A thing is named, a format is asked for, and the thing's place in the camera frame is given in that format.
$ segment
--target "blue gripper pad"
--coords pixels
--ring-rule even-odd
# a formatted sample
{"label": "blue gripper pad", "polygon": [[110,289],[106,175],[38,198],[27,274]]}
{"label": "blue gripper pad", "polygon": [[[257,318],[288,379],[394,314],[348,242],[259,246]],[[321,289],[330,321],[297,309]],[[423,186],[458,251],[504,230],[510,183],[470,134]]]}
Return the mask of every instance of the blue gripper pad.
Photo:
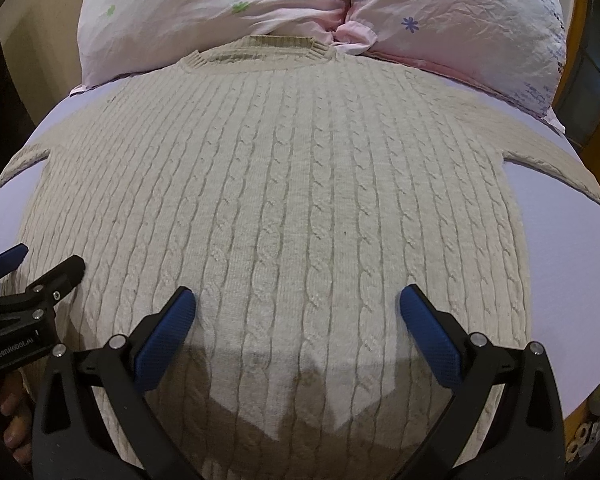
{"label": "blue gripper pad", "polygon": [[443,388],[456,391],[462,385],[460,352],[440,325],[429,306],[410,285],[400,294],[400,315],[413,335],[436,380]]}
{"label": "blue gripper pad", "polygon": [[0,254],[0,278],[16,270],[24,261],[29,248],[25,244],[18,244]]}
{"label": "blue gripper pad", "polygon": [[134,361],[134,386],[138,392],[155,390],[173,355],[196,317],[196,298],[184,288],[167,304],[167,312],[147,338]]}

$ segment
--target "wall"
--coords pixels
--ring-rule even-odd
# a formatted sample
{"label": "wall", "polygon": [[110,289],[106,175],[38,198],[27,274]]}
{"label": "wall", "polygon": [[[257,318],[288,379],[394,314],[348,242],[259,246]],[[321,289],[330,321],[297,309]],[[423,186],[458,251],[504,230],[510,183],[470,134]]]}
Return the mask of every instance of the wall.
{"label": "wall", "polygon": [[82,0],[6,0],[0,42],[20,99],[34,124],[80,84],[75,37]]}

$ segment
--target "floral pillowcase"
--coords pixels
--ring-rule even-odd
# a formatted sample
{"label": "floral pillowcase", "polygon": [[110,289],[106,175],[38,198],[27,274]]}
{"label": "floral pillowcase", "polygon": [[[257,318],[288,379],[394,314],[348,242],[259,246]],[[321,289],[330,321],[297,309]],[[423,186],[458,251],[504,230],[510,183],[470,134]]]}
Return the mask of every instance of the floral pillowcase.
{"label": "floral pillowcase", "polygon": [[82,88],[173,64],[253,34],[333,43],[348,0],[83,0]]}
{"label": "floral pillowcase", "polygon": [[334,36],[344,52],[450,76],[540,117],[566,60],[558,0],[351,0]]}

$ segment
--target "blue flower print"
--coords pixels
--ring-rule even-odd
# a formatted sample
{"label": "blue flower print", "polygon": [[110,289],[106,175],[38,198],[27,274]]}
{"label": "blue flower print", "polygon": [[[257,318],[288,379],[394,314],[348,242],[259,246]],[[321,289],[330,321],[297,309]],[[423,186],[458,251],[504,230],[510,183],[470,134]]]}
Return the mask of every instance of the blue flower print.
{"label": "blue flower print", "polygon": [[417,27],[418,22],[414,20],[411,16],[408,18],[403,18],[401,24],[404,25],[405,30],[410,30],[412,34],[416,30],[420,30],[420,27]]}
{"label": "blue flower print", "polygon": [[545,94],[543,94],[541,91],[539,91],[537,88],[535,88],[533,85],[531,85],[529,83],[525,83],[525,87],[526,87],[526,95],[530,99],[533,99],[533,101],[537,102],[539,105],[543,105],[546,102],[547,96]]}
{"label": "blue flower print", "polygon": [[566,56],[566,51],[563,46],[560,46],[558,50],[554,50],[550,46],[548,46],[546,48],[546,51],[547,54],[549,54],[549,56],[553,57],[556,61],[559,62],[564,61],[564,58]]}

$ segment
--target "finger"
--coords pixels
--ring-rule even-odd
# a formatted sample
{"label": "finger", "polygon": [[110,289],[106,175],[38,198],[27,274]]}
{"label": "finger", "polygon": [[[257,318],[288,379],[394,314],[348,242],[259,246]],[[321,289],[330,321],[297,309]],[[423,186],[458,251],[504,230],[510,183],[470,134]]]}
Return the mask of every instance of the finger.
{"label": "finger", "polygon": [[21,465],[27,465],[31,462],[31,443],[25,444],[13,452],[13,457]]}
{"label": "finger", "polygon": [[21,403],[9,427],[4,431],[4,444],[9,449],[16,449],[28,437],[31,429],[31,410],[26,403]]}
{"label": "finger", "polygon": [[4,416],[11,416],[24,396],[22,375],[14,370],[6,375],[0,389],[0,412]]}

